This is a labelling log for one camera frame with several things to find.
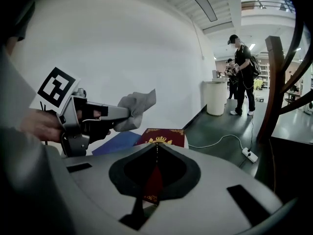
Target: person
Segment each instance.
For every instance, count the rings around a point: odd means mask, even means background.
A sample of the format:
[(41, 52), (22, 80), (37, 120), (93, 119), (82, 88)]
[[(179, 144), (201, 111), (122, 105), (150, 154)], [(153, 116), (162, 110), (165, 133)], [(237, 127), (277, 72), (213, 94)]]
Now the person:
[(233, 68), (232, 71), (238, 77), (238, 91), (237, 91), (237, 108), (230, 113), (232, 115), (242, 115), (242, 106), (245, 99), (245, 92), (249, 100), (248, 116), (253, 116), (255, 110), (255, 102), (253, 95), (253, 67), (250, 59), (251, 54), (247, 46), (245, 46), (237, 35), (231, 35), (228, 40), (233, 48), (236, 48), (235, 63), (239, 65), (238, 68)]
[[(290, 78), (292, 78), (293, 74), (292, 74), (291, 71), (289, 71), (289, 74), (290, 74)], [(290, 91), (291, 91), (291, 92), (299, 92), (299, 89), (298, 89), (298, 87), (296, 86), (296, 84), (294, 84), (294, 85), (290, 88)], [(291, 96), (291, 100), (292, 100), (292, 101), (295, 101), (295, 96), (294, 96), (294, 95)]]
[[(35, 2), (30, 4), (26, 13), (21, 15), (18, 23), (13, 27), (11, 35), (8, 36), (5, 46), (0, 46), (0, 89), (9, 92), (8, 95), (1, 94), (2, 104), (0, 115), (0, 127), (14, 127), (22, 132), (36, 136), (40, 141), (53, 141), (60, 143), (63, 127), (56, 114), (37, 109), (28, 109), (28, 105), (35, 97), (35, 92), (24, 81), (15, 70), (9, 60), (13, 49), (18, 41), (25, 39), (26, 30), (30, 19), (35, 11)], [(76, 112), (77, 119), (82, 118), (82, 111)], [(101, 112), (93, 111), (93, 116), (98, 118)]]
[(234, 99), (237, 99), (237, 87), (238, 87), (238, 78), (230, 71), (231, 67), (235, 65), (235, 62), (229, 58), (226, 61), (226, 75), (229, 77), (229, 98), (231, 99), (234, 95)]

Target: white cable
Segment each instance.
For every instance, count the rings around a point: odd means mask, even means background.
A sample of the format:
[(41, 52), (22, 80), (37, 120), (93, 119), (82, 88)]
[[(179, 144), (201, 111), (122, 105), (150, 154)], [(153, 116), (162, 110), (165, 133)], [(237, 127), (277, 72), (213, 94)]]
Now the white cable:
[(243, 84), (244, 84), (245, 88), (246, 88), (247, 90), (250, 90), (254, 85), (252, 85), (250, 88), (247, 88), (246, 85), (245, 85), (245, 83), (244, 83), (244, 75), (243, 75), (243, 72), (242, 72), (241, 70), (240, 70), (240, 72), (241, 72), (241, 76), (243, 77)]
[(207, 148), (207, 147), (211, 147), (211, 146), (214, 146), (214, 145), (218, 144), (218, 143), (219, 143), (219, 142), (220, 142), (223, 138), (225, 138), (225, 137), (229, 137), (229, 136), (233, 136), (233, 137), (235, 137), (236, 139), (238, 139), (238, 140), (239, 140), (239, 143), (240, 143), (240, 147), (241, 147), (241, 149), (242, 149), (242, 150), (244, 149), (244, 148), (243, 148), (243, 146), (241, 145), (241, 141), (240, 141), (240, 139), (239, 139), (237, 136), (232, 135), (232, 134), (222, 136), (222, 137), (221, 137), (221, 139), (220, 139), (218, 142), (216, 142), (216, 143), (214, 143), (214, 144), (211, 144), (211, 145), (207, 145), (207, 146), (203, 146), (203, 147), (196, 147), (196, 146), (193, 146), (193, 145), (189, 145), (189, 146), (194, 147), (194, 148), (197, 148), (197, 149)]

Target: human hand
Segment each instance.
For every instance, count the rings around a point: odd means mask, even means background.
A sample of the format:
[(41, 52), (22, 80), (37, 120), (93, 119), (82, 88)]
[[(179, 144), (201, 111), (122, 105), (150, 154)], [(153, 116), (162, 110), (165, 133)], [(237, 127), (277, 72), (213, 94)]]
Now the human hand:
[(234, 69), (232, 69), (232, 72), (234, 75), (237, 75), (239, 72), (239, 69), (234, 66)]
[[(76, 112), (78, 120), (82, 118), (82, 111)], [(98, 118), (101, 112), (93, 111), (93, 116)], [(23, 119), (20, 127), (21, 131), (28, 132), (39, 138), (41, 141), (60, 142), (63, 132), (62, 125), (56, 115), (41, 110), (30, 109), (28, 115)]]

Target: white trash bin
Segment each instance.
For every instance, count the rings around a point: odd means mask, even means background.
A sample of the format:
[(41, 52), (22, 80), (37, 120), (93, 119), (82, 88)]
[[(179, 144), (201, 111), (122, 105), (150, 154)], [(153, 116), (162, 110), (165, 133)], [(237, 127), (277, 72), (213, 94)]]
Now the white trash bin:
[(220, 80), (206, 82), (206, 111), (213, 116), (221, 116), (224, 113), (225, 99), (227, 94), (227, 81)]

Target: blue folder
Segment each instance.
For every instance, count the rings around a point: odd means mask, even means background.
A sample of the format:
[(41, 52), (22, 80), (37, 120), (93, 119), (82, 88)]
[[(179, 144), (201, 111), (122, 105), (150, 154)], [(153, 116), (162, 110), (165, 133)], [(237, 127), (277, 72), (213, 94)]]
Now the blue folder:
[(132, 147), (141, 137), (131, 131), (120, 132), (114, 138), (110, 139), (102, 146), (95, 149), (92, 154), (99, 156)]

